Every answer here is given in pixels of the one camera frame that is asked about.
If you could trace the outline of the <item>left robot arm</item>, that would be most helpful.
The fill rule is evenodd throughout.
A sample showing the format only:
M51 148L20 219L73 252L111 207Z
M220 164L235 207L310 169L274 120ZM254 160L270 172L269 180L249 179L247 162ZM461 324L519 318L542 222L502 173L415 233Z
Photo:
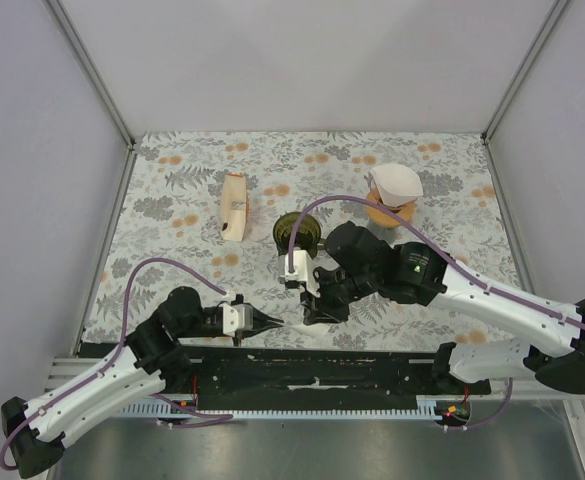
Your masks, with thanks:
M164 390L184 391L192 384L193 364L181 339L230 337L238 343L282 324L241 296L205 307L195 289L174 289L91 368L40 397L14 397L2 405L6 442L1 452L14 462L1 467L23 479L37 476L74 440L125 405Z

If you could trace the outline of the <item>green glass dripper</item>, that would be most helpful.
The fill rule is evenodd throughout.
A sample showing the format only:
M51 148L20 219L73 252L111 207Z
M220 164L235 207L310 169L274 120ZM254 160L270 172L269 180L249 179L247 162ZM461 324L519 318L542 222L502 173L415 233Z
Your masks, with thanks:
M289 212L279 217L274 223L272 236L277 255L283 256L288 253L290 239L293 232L296 232L294 247L305 250L312 259L315 259L319 251L323 249L324 239L321 226L314 217L307 215L295 229L299 216L299 212Z

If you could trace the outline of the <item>orange coffee filter pack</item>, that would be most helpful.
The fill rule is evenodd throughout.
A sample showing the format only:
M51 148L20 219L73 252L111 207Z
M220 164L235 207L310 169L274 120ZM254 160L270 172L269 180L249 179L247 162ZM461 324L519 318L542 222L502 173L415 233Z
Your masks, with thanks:
M241 242L245 235L249 212L247 180L243 174L228 173L220 199L221 237Z

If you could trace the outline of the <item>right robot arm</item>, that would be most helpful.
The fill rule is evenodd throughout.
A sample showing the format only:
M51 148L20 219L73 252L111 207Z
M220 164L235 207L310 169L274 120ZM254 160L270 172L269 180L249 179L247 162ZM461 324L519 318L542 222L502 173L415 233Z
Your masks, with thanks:
M479 345L441 344L429 371L437 391L533 378L559 392L585 394L585 299L575 304L543 299L447 260L425 243L391 246L351 222L328 235L324 250L335 269L316 266L301 248L286 258L286 280L302 288L305 323L345 322L350 304L372 294L461 313L511 336Z

